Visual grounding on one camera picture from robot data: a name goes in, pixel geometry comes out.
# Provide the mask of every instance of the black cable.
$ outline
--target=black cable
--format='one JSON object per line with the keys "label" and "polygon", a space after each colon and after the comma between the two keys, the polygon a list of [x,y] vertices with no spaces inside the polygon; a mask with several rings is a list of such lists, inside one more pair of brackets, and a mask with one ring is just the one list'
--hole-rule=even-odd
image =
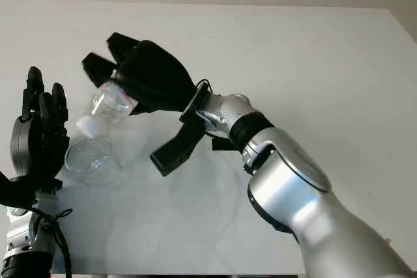
{"label": "black cable", "polygon": [[41,218],[45,219],[54,229],[54,238],[57,242],[57,245],[61,249],[61,252],[64,257],[64,264],[65,264],[65,277],[66,278],[72,278],[72,272],[71,272],[71,257],[70,257],[70,250],[68,248],[68,244],[66,243],[65,237],[61,229],[59,228],[59,224],[57,220],[59,218],[68,216],[72,213],[72,209],[69,208],[65,211],[62,211],[60,214],[56,215],[55,217],[44,213],[41,210],[38,210],[37,208],[29,207],[26,208],[29,211],[32,211],[35,214],[38,214]]}
{"label": "black cable", "polygon": [[211,92],[213,92],[213,90],[211,89],[211,85],[210,85],[210,82],[209,82],[209,80],[207,79],[207,78],[203,78],[201,81],[199,81],[197,84],[196,84],[196,87],[198,87],[202,82],[206,82],[207,83],[207,85],[208,85],[208,89],[210,89],[210,91]]}

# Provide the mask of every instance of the white bottle cap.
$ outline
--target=white bottle cap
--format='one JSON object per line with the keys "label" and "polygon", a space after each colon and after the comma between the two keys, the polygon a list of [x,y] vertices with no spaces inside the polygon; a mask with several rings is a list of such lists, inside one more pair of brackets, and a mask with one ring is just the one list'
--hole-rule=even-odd
{"label": "white bottle cap", "polygon": [[104,132],[103,127],[89,115],[81,117],[77,121],[76,126],[89,139],[95,139]]}

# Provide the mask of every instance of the robotic arm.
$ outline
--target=robotic arm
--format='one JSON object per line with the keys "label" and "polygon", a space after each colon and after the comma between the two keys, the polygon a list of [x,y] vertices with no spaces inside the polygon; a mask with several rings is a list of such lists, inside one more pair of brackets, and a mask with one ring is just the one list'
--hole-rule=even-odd
{"label": "robotic arm", "polygon": [[196,115],[242,154],[253,175],[253,208],[275,229],[294,234],[308,277],[412,277],[385,240],[338,201],[324,171],[290,135],[242,95],[204,93]]}
{"label": "robotic arm", "polygon": [[31,67],[23,91],[22,115],[14,123],[10,153],[16,176],[9,181],[0,173],[0,203],[8,206],[10,227],[1,277],[50,277],[55,242],[63,251],[66,276],[71,262],[57,219],[57,194],[62,182],[55,179],[64,163],[69,138],[63,87],[55,83],[44,92],[42,74]]}
{"label": "robotic arm", "polygon": [[182,112],[179,133],[151,154],[163,176],[184,163],[207,132],[221,132],[226,138],[215,137],[213,149],[242,154],[253,176],[253,208],[275,229],[294,234],[309,278],[412,277],[385,240],[338,201],[306,151],[247,97],[214,94],[207,80],[195,86],[181,63],[152,42],[115,33],[108,44],[117,64],[94,54],[83,62],[96,85],[117,69],[116,82],[140,103],[135,113]]}

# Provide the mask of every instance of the clear plastic bottle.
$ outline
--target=clear plastic bottle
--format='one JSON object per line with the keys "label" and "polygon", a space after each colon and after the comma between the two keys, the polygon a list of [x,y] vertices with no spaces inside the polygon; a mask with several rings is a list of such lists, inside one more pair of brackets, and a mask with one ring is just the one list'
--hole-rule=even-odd
{"label": "clear plastic bottle", "polygon": [[89,139],[104,135],[112,124],[127,117],[137,105],[113,81],[107,81],[93,94],[89,114],[77,121],[78,130]]}

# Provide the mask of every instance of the glass cup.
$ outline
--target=glass cup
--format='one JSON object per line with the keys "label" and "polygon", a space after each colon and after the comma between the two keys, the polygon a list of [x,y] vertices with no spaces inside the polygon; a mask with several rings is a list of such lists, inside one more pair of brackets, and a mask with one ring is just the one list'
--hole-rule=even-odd
{"label": "glass cup", "polygon": [[82,137],[66,151],[65,175],[89,186],[110,186],[118,182],[123,166],[113,153],[110,140],[99,136],[96,139]]}

